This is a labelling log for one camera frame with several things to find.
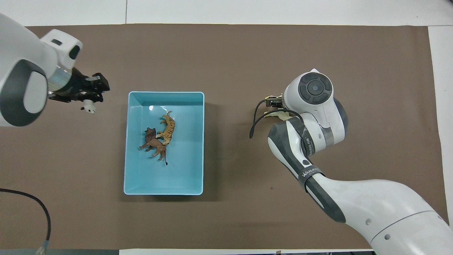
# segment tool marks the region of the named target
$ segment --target black band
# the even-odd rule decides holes
[[[315,173],[321,173],[322,175],[324,175],[321,169],[313,165],[306,167],[299,172],[299,184],[304,187],[305,192],[307,192],[307,189],[305,188],[305,182]]]

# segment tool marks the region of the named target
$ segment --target small white object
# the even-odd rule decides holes
[[[35,255],[46,255],[47,248],[40,247],[36,252]]]
[[[86,77],[85,80],[87,81],[97,81],[97,80],[100,80],[101,78],[99,77],[99,75],[97,76],[93,76],[93,77]]]
[[[95,114],[96,113],[96,106],[94,106],[94,102],[89,100],[89,99],[85,99],[83,101],[83,110],[85,110],[85,112],[87,113],[91,113],[91,114]]]
[[[275,113],[269,113],[268,115],[264,116],[265,118],[266,117],[279,117],[279,119],[285,121],[285,120],[288,120],[290,118],[292,118],[288,112],[275,112]]]

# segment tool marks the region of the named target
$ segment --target white floor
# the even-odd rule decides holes
[[[450,135],[453,3],[449,0],[0,0],[0,12],[24,26],[125,23],[429,26],[448,219],[453,222],[453,136]],[[144,251],[123,250],[121,254],[136,252]],[[176,251],[147,250],[146,254],[166,252],[175,254]],[[193,252],[178,250],[177,253]],[[195,253],[238,253],[213,252]]]
[[[127,249],[120,250],[119,255],[230,255],[230,254],[275,254],[280,253],[311,253],[311,252],[348,252],[348,251],[370,251],[365,249],[357,250],[216,250],[216,249]]]

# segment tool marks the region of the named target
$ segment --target animal figurine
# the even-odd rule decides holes
[[[161,121],[160,123],[167,124],[167,127],[165,128],[165,131],[163,131],[163,132],[159,131],[159,132],[157,132],[157,135],[156,135],[156,138],[162,137],[164,139],[164,141],[162,142],[163,145],[167,145],[170,143],[171,137],[174,132],[175,122],[174,122],[174,119],[172,117],[170,117],[170,115],[169,115],[170,113],[171,113],[171,111],[167,112],[167,115],[162,115],[162,118],[164,118],[164,120]]]
[[[163,145],[159,140],[156,139],[156,129],[153,128],[147,128],[145,130],[145,144],[140,146],[140,149],[143,149],[147,146],[149,146],[148,149],[146,149],[147,152],[149,152],[153,147],[156,148],[156,153],[154,153],[153,157],[157,156],[160,153],[160,158],[159,160],[162,160],[162,158],[165,158],[165,165],[168,165],[167,163],[167,148],[165,145]]]

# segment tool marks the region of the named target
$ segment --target toy tiger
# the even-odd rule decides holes
[[[162,115],[162,118],[164,118],[164,120],[160,123],[167,124],[167,127],[165,128],[165,131],[159,131],[156,135],[156,138],[162,137],[164,139],[164,141],[162,142],[163,145],[170,143],[175,128],[175,122],[174,119],[170,117],[170,113],[171,111],[167,112],[167,115]]]

